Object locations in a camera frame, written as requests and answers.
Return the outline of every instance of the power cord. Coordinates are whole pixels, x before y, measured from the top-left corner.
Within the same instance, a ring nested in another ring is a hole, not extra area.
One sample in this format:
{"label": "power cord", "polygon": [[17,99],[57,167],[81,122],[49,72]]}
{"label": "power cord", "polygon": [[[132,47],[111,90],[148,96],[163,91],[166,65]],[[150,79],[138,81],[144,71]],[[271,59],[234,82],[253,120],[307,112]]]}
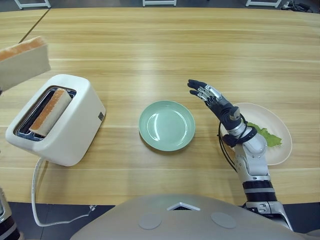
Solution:
{"label": "power cord", "polygon": [[84,218],[84,217],[88,217],[89,214],[91,212],[93,212],[97,205],[90,205],[89,208],[89,212],[87,214],[78,216],[72,220],[69,221],[57,221],[57,222],[52,222],[52,223],[41,223],[39,221],[38,215],[37,215],[37,210],[36,210],[36,189],[37,189],[37,177],[38,177],[38,172],[39,172],[39,168],[41,166],[41,164],[46,161],[43,157],[40,157],[38,162],[35,165],[34,171],[33,171],[33,176],[32,176],[32,184],[31,184],[31,206],[32,206],[32,213],[33,213],[33,218],[35,220],[35,223],[39,226],[39,227],[48,227],[48,226],[53,226],[53,225],[58,225],[58,224],[69,224],[72,223],[75,220]]}

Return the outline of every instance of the wooden table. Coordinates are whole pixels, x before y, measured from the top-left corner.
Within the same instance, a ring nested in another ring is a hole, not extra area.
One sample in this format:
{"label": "wooden table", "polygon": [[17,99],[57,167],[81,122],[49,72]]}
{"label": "wooden table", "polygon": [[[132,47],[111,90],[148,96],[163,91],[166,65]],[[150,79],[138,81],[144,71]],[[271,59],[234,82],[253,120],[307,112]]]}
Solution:
{"label": "wooden table", "polygon": [[[220,8],[51,9],[28,39],[44,36],[52,70],[0,98],[0,183],[9,201],[29,202],[37,157],[5,142],[5,130],[42,84],[56,74],[91,81],[106,119],[83,160],[47,164],[37,201],[119,204],[132,197],[189,193],[237,205],[238,176],[216,137],[218,121],[188,91],[205,81],[233,103],[262,105],[287,125],[290,158],[271,166],[283,203],[320,201],[320,18],[292,11]],[[192,112],[188,147],[160,152],[139,136],[143,109],[178,101]]]}
{"label": "wooden table", "polygon": [[19,43],[46,11],[0,12],[0,49]]}

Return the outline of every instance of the white toaster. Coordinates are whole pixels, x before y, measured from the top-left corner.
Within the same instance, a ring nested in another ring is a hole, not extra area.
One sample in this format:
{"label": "white toaster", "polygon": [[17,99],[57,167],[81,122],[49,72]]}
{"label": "white toaster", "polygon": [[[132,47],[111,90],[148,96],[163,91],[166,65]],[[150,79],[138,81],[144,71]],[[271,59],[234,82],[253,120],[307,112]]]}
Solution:
{"label": "white toaster", "polygon": [[[72,98],[46,136],[29,130],[58,89]],[[12,145],[55,164],[73,166],[85,155],[106,109],[91,83],[83,78],[59,74],[50,78],[14,118],[5,133]]]}

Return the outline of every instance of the white plate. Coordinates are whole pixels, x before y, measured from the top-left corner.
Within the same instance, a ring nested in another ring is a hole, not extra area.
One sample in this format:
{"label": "white plate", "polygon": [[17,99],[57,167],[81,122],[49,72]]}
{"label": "white plate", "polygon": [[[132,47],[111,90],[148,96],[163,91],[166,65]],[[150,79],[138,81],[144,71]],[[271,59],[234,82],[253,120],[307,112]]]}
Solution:
{"label": "white plate", "polygon": [[[281,119],[270,110],[253,103],[237,103],[241,114],[250,123],[258,125],[261,129],[266,128],[270,134],[281,138],[282,144],[268,147],[265,158],[267,164],[277,165],[283,163],[290,156],[292,151],[292,138],[287,126]],[[226,129],[221,125],[221,135],[227,134]]]}

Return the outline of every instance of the lettuce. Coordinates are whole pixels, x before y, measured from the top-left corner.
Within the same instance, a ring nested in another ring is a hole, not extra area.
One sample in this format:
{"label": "lettuce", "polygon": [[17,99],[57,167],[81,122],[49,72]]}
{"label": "lettuce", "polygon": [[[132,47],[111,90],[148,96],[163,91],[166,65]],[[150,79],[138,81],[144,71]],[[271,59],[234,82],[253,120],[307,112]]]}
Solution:
{"label": "lettuce", "polygon": [[282,144],[282,139],[280,137],[277,137],[276,135],[270,134],[266,128],[261,129],[258,125],[252,122],[248,122],[247,126],[254,127],[257,130],[258,134],[261,134],[265,138],[268,147],[271,148]]}

